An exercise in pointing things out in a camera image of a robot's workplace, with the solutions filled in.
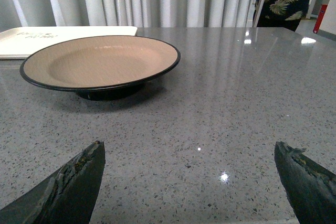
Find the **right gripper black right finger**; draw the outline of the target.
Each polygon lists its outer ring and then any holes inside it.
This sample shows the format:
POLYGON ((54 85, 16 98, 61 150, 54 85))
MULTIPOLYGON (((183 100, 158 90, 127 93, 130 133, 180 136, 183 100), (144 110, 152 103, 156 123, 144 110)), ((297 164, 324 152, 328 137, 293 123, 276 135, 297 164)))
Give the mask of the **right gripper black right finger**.
POLYGON ((276 168, 288 201, 299 223, 335 223, 335 174, 304 151, 275 143, 276 168))

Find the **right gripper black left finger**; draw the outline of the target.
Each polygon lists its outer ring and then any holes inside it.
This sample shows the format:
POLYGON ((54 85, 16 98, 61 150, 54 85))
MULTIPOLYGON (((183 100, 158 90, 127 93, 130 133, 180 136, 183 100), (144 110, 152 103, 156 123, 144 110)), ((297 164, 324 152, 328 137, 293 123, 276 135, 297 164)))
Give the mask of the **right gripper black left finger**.
POLYGON ((95 141, 1 209, 1 223, 89 223, 104 166, 104 143, 95 141))

